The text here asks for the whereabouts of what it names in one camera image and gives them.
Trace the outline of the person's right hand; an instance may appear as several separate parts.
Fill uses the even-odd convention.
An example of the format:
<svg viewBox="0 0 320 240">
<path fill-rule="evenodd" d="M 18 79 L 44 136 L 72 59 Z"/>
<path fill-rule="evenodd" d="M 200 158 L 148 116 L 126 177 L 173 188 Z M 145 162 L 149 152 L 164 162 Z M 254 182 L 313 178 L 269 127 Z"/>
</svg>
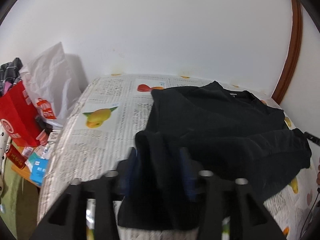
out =
<svg viewBox="0 0 320 240">
<path fill-rule="evenodd" d="M 318 173 L 317 173 L 316 183 L 318 186 L 320 186 L 320 164 L 318 165 Z"/>
</svg>

